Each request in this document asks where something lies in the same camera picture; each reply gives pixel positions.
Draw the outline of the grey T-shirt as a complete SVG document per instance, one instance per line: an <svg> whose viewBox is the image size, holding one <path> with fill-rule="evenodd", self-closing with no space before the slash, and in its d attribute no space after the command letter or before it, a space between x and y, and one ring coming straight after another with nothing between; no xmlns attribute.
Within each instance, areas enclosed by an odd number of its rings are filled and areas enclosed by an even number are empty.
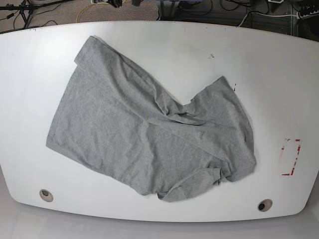
<svg viewBox="0 0 319 239"><path fill-rule="evenodd" d="M254 172L253 131L225 78L181 105L142 67L94 36L75 63L48 148L166 202Z"/></svg>

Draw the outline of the black tripod stand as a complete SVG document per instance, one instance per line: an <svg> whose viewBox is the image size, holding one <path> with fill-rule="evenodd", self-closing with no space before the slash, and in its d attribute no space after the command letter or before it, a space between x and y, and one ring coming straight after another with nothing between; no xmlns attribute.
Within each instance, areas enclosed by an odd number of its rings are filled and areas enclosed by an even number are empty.
<svg viewBox="0 0 319 239"><path fill-rule="evenodd" d="M31 3L29 0L23 0L20 5L15 6L13 4L7 4L6 6L1 6L0 10L1 11L17 11L19 15L22 17L22 20L24 22L24 26L22 29L27 29L30 22L31 22L31 17L33 15L33 12L43 8L43 7L48 7L52 5L57 5L57 4L63 4L66 2L70 2L72 0L58 0L58 1L53 1L49 3Z"/></svg>

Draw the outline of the red tape rectangle marking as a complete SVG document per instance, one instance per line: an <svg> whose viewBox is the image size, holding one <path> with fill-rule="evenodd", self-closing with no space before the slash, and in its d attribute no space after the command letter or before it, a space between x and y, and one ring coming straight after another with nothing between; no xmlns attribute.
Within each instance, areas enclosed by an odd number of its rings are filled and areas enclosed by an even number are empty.
<svg viewBox="0 0 319 239"><path fill-rule="evenodd" d="M279 173L281 176L292 176L301 148L300 139L286 138L280 154Z"/></svg>

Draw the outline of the white power strip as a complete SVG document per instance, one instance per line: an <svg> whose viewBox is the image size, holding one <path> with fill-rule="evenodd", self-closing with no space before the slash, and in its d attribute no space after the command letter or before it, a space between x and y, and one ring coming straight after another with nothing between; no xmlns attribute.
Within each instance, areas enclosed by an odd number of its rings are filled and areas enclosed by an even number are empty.
<svg viewBox="0 0 319 239"><path fill-rule="evenodd" d="M311 17L316 17L319 15L319 6L313 5L313 6L306 6L302 7L298 13L297 13L297 19L308 19Z"/></svg>

